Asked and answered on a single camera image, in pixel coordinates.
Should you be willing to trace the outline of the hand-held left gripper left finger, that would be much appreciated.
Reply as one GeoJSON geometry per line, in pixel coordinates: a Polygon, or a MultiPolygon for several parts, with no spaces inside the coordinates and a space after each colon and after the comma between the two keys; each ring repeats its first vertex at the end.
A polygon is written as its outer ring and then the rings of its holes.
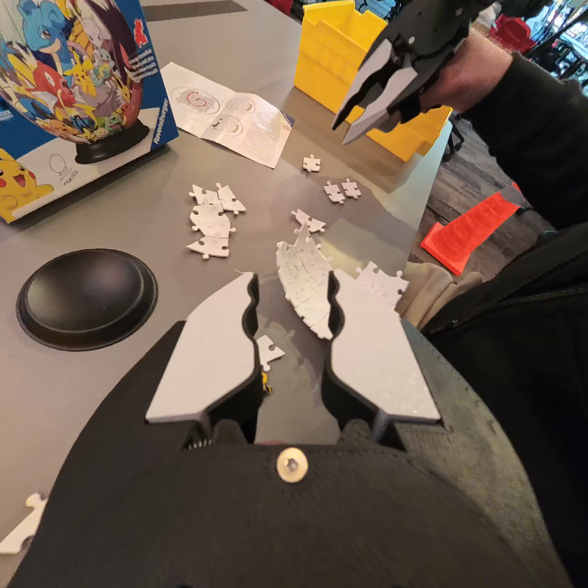
{"type": "Polygon", "coordinates": [[[254,443],[264,399],[258,329],[258,276],[245,272],[187,317],[145,419],[198,422],[206,432],[234,420],[254,443]]]}

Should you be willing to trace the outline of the white instruction sheet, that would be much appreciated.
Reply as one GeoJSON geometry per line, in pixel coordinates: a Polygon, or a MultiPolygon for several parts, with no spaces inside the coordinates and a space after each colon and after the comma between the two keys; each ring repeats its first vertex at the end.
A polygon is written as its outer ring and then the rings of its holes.
{"type": "Polygon", "coordinates": [[[279,108],[172,62],[160,73],[178,128],[275,169],[293,125],[279,108]]]}

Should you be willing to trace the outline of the person's right hand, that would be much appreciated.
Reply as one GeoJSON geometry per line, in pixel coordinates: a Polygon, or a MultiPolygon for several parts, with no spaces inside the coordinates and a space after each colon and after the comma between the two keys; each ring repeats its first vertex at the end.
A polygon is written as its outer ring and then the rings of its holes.
{"type": "Polygon", "coordinates": [[[466,113],[494,90],[512,61],[511,53],[471,29],[437,81],[421,94],[421,113],[438,107],[466,113]]]}

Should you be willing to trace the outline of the person's black jacket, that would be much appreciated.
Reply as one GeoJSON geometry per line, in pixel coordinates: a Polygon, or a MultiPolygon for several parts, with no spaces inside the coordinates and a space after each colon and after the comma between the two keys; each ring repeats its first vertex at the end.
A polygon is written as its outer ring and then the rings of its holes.
{"type": "Polygon", "coordinates": [[[422,334],[517,452],[575,587],[587,587],[587,223],[539,239],[422,334]]]}

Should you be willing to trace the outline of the orange cone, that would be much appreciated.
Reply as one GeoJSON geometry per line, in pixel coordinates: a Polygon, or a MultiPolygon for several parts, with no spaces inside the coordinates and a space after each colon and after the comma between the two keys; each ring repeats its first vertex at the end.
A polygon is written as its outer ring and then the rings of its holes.
{"type": "Polygon", "coordinates": [[[448,224],[434,224],[420,247],[459,276],[474,250],[519,209],[496,192],[448,224]]]}

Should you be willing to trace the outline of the person's beige pants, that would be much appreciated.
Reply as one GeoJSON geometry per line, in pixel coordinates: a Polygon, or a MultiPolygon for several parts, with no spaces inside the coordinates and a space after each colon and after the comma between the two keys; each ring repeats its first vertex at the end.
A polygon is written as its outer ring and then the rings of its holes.
{"type": "Polygon", "coordinates": [[[402,278],[408,281],[408,287],[395,311],[418,330],[449,301],[483,282],[483,276],[477,271],[453,276],[435,264],[415,262],[406,264],[402,278]]]}

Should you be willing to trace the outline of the yellow plastic bin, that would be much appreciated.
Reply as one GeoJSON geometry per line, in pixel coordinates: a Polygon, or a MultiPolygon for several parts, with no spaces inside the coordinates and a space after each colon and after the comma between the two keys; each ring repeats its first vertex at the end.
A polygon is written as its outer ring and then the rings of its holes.
{"type": "MultiPolygon", "coordinates": [[[[303,10],[294,85],[337,114],[357,69],[387,22],[370,11],[357,11],[354,1],[320,2],[303,10]]],[[[438,107],[388,133],[373,129],[367,136],[407,162],[415,154],[429,152],[451,112],[449,107],[438,107]]]]}

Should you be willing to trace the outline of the small joined puzzle section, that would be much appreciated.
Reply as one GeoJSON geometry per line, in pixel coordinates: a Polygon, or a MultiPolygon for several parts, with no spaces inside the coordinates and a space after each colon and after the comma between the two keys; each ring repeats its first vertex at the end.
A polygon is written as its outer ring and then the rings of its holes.
{"type": "Polygon", "coordinates": [[[381,303],[388,305],[397,315],[400,315],[396,306],[409,286],[409,281],[404,278],[401,270],[395,275],[388,275],[370,261],[364,268],[357,267],[356,273],[358,284],[362,285],[381,303]]]}

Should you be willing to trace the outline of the black round stand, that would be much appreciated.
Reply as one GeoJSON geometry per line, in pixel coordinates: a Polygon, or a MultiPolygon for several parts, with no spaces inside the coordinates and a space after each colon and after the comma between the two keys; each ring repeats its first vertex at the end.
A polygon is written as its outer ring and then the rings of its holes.
{"type": "Polygon", "coordinates": [[[15,313],[22,330],[48,348],[85,352],[137,332],[158,302],[158,283],[139,258],[114,249],[60,255],[22,285],[15,313]]]}

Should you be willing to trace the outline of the assembled curved puzzle section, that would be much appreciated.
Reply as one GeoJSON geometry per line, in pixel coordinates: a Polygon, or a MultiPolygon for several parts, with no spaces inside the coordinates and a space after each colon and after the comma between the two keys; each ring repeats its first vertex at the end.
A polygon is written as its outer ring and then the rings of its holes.
{"type": "Polygon", "coordinates": [[[331,340],[327,299],[330,259],[324,257],[306,225],[295,230],[294,244],[276,245],[276,267],[286,300],[320,339],[331,340]]]}

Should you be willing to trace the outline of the puzzle pieces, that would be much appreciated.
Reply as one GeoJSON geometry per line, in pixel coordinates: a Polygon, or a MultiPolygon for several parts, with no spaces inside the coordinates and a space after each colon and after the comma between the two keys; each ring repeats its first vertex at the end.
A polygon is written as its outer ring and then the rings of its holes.
{"type": "Polygon", "coordinates": [[[74,441],[123,375],[177,321],[246,272],[256,273],[260,326],[279,346],[302,338],[304,353],[322,360],[317,337],[286,300],[277,277],[276,244],[306,229],[297,211],[332,225],[337,215],[323,186],[357,180],[342,160],[315,153],[319,172],[302,171],[302,155],[274,170],[238,155],[149,156],[77,204],[28,229],[1,230],[1,540],[46,499],[74,441]],[[17,318],[26,280],[57,257],[87,249],[131,254],[151,269],[158,301],[136,332],[100,349],[56,349],[30,337],[17,318]]]}

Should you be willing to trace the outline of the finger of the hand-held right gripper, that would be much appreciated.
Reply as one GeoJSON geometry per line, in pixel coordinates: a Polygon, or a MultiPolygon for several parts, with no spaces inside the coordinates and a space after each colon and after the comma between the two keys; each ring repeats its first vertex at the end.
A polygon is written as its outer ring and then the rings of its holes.
{"type": "Polygon", "coordinates": [[[364,111],[377,99],[396,67],[396,57],[391,41],[387,38],[376,40],[357,70],[349,91],[332,123],[336,130],[356,107],[364,111]]]}
{"type": "Polygon", "coordinates": [[[354,122],[349,125],[342,140],[342,145],[348,145],[366,135],[370,130],[386,122],[390,118],[389,107],[417,77],[414,69],[399,69],[387,80],[381,94],[372,101],[354,122]]]}

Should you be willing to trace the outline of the person's right forearm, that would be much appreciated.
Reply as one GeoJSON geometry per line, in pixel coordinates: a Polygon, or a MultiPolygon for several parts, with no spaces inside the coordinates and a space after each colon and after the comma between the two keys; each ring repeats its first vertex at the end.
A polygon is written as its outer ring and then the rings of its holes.
{"type": "Polygon", "coordinates": [[[587,222],[587,97],[520,54],[463,113],[498,166],[555,229],[587,222]]]}

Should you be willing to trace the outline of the colourful puzzle ball box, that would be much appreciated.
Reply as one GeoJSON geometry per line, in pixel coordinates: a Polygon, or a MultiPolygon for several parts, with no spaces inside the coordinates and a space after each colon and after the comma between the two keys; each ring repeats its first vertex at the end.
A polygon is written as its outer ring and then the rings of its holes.
{"type": "Polygon", "coordinates": [[[1,1],[1,219],[178,137],[139,1],[1,1]]]}

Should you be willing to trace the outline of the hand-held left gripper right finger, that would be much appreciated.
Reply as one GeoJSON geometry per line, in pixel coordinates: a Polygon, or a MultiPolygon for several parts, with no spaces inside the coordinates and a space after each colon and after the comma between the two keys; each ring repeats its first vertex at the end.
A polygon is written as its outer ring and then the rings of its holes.
{"type": "Polygon", "coordinates": [[[328,277],[332,338],[320,395],[340,433],[352,421],[372,439],[398,439],[396,425],[442,427],[442,416],[394,309],[345,271],[328,277]]]}

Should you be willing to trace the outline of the red chair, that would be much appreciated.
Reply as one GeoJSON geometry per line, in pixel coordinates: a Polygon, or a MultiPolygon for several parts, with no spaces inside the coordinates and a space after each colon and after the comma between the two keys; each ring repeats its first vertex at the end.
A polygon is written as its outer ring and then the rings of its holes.
{"type": "Polygon", "coordinates": [[[490,28],[488,36],[505,50],[526,54],[536,46],[531,33],[531,28],[523,19],[501,14],[490,28]]]}

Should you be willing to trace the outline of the white curved puzzle piece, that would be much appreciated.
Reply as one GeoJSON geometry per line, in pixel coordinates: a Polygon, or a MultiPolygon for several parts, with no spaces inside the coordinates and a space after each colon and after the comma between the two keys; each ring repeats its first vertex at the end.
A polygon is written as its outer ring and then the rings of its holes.
{"type": "Polygon", "coordinates": [[[256,340],[262,371],[270,371],[270,363],[285,356],[285,352],[264,334],[256,340]]]}

